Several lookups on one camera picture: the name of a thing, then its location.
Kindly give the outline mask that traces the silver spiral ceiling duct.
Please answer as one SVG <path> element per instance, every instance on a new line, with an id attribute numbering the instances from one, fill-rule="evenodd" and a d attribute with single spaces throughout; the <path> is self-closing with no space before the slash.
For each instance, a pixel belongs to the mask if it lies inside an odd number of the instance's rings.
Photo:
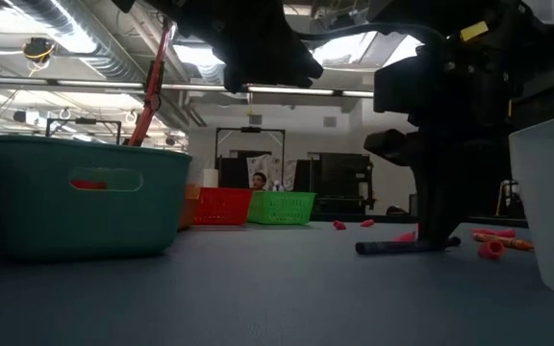
<path id="1" fill-rule="evenodd" d="M 4 1 L 107 80 L 144 79 L 141 68 L 81 0 Z"/>

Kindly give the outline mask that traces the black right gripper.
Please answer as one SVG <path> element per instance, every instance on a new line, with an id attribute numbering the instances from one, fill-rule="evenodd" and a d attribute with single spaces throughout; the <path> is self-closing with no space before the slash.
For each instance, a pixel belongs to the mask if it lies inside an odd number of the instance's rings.
<path id="1" fill-rule="evenodd" d="M 462 42 L 460 31 L 479 21 L 489 30 Z M 424 84 L 429 103 L 414 113 L 418 131 L 372 133 L 364 149 L 398 166 L 413 165 L 418 241 L 445 246 L 465 213 L 454 166 L 508 155 L 511 54 L 518 25 L 515 18 L 478 19 L 448 34 L 417 25 L 414 36 L 425 44 L 430 78 Z"/>

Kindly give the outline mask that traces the black equipment cabinet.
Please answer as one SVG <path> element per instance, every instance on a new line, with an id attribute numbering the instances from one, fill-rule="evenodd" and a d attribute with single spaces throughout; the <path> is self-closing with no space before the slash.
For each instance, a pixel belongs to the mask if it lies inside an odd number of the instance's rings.
<path id="1" fill-rule="evenodd" d="M 315 194 L 312 215 L 363 215 L 376 203 L 372 173 L 368 155 L 311 153 L 296 163 L 293 190 Z"/>

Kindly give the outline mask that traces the white printed sheet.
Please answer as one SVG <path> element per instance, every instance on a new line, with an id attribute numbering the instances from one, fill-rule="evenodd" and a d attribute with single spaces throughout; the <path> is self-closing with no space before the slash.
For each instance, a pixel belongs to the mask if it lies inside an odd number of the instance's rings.
<path id="1" fill-rule="evenodd" d="M 262 172 L 267 177 L 267 183 L 264 190 L 293 190 L 297 160 L 286 160 L 285 163 L 285 181 L 281 179 L 281 159 L 271 155 L 261 155 L 255 158 L 246 159 L 249 185 L 252 184 L 252 175 L 256 172 Z"/>

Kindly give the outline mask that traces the green plastic basket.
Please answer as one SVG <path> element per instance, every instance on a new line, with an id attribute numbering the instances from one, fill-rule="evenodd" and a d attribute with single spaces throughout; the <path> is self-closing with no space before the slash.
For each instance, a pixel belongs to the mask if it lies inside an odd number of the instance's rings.
<path id="1" fill-rule="evenodd" d="M 255 191 L 247 221 L 263 225 L 304 225 L 315 202 L 312 192 Z"/>

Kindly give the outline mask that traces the teal plastic bin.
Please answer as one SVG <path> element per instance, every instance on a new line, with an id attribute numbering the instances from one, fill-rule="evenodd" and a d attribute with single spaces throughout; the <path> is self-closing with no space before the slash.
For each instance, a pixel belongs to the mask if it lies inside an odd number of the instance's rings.
<path id="1" fill-rule="evenodd" d="M 0 136 L 0 249 L 31 261 L 159 254 L 177 234 L 190 164 L 175 151 Z"/>

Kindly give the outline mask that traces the orange plastic bin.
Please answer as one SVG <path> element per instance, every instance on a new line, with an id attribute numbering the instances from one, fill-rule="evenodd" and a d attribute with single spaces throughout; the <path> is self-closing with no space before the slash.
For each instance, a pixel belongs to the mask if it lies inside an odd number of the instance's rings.
<path id="1" fill-rule="evenodd" d="M 186 185 L 185 200 L 181 209 L 177 230 L 182 231 L 190 227 L 194 222 L 195 210 L 198 205 L 201 187 L 199 185 Z"/>

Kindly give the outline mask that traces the black equipment cart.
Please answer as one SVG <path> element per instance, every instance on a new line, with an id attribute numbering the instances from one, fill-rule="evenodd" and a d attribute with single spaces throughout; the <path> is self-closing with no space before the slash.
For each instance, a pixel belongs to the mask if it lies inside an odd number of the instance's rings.
<path id="1" fill-rule="evenodd" d="M 517 181 L 504 180 L 500 183 L 495 215 L 514 219 L 525 218 L 520 186 Z"/>

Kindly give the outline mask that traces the long ceiling light fixture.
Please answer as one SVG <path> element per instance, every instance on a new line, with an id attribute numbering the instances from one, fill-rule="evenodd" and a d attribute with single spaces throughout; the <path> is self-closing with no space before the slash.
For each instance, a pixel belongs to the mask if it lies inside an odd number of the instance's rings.
<path id="1" fill-rule="evenodd" d="M 41 79 L 26 77 L 0 77 L 0 88 L 20 88 L 40 91 L 72 91 L 97 93 L 128 93 L 142 94 L 145 91 L 143 83 L 110 82 L 89 80 Z M 357 99 L 372 99 L 372 91 L 342 90 L 321 88 L 297 88 L 284 86 L 245 86 L 243 93 L 280 94 L 297 96 L 343 97 Z"/>

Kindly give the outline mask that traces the orange crayon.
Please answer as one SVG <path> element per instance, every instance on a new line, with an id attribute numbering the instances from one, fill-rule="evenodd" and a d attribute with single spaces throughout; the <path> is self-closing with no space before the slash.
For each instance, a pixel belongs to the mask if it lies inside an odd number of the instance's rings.
<path id="1" fill-rule="evenodd" d="M 501 243 L 504 247 L 520 251 L 529 252 L 534 250 L 534 245 L 532 243 L 520 238 L 486 235 L 482 233 L 474 233 L 472 237 L 479 242 L 495 241 Z"/>

